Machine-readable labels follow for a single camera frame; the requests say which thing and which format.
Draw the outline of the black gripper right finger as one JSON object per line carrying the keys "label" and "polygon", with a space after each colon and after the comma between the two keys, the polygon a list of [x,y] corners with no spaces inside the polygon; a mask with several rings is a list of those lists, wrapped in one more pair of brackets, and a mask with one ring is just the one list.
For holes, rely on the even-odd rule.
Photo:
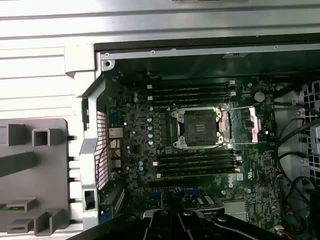
{"label": "black gripper right finger", "polygon": [[214,220],[225,213],[222,201],[207,193],[178,193],[178,217],[185,234],[191,240],[221,240],[223,234]]}

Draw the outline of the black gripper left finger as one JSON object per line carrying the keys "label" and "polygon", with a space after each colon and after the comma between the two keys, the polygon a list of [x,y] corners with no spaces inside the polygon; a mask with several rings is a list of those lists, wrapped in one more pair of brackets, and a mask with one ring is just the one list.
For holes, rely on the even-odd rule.
{"label": "black gripper left finger", "polygon": [[160,208],[148,209],[143,214],[143,220],[148,222],[144,240],[171,240],[174,221],[177,215],[176,196],[168,193]]}

